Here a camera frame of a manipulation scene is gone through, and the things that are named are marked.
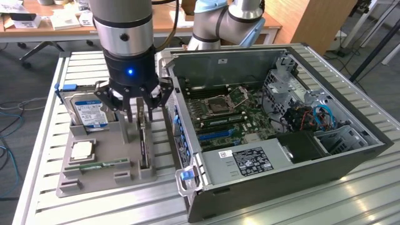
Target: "wooden cabinet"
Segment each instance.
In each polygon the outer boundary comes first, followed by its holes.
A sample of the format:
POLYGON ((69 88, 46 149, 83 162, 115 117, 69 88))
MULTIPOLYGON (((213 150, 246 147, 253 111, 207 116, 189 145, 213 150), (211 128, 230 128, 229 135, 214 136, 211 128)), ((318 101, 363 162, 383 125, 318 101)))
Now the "wooden cabinet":
POLYGON ((357 0, 265 0, 281 24, 274 44, 306 43, 323 54, 357 0))

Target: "green circuit board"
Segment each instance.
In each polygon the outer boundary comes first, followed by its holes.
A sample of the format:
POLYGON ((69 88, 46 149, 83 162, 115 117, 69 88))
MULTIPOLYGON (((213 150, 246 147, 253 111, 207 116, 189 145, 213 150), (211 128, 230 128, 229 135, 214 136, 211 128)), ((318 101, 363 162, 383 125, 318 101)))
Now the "green circuit board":
POLYGON ((262 141, 275 134, 257 97, 251 94, 254 91, 246 88, 243 93, 242 88, 235 88, 227 95, 186 98, 202 151, 262 141))

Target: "blue pcie slot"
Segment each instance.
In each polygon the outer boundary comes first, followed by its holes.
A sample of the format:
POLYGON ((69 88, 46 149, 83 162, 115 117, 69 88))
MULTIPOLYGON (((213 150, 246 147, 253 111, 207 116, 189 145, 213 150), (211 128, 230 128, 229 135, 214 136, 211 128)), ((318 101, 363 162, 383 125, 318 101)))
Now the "blue pcie slot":
POLYGON ((198 140, 203 141, 203 140, 213 139, 217 137, 230 137, 233 134, 233 131, 234 131, 234 129, 230 129, 230 130, 214 132, 210 134, 198 135, 198 140))

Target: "aluminum extrusion table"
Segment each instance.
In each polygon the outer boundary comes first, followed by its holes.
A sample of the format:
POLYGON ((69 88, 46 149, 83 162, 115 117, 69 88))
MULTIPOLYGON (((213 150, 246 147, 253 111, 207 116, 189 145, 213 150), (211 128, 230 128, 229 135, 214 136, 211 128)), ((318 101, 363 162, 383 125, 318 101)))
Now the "aluminum extrusion table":
MULTIPOLYGON (((394 145, 339 180, 195 223, 229 225, 400 224, 400 123, 373 103, 309 47, 291 44, 337 91, 375 124, 394 145)), ((299 69, 310 89, 318 84, 299 69)), ((59 57, 51 86, 93 84, 107 77, 101 52, 59 57)), ((177 193, 170 147, 159 110, 151 123, 157 180, 137 186, 55 197, 69 115, 53 90, 39 124, 13 225, 19 224, 186 224, 185 203, 177 193)))

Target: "motherboard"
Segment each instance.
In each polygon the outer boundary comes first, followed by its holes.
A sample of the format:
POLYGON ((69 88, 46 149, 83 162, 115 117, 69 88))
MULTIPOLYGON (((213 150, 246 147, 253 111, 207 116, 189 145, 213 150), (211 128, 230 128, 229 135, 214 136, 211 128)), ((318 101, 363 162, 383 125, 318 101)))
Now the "motherboard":
POLYGON ((266 140, 277 132, 258 103, 258 90, 249 86, 190 90, 185 100, 202 151, 266 140))

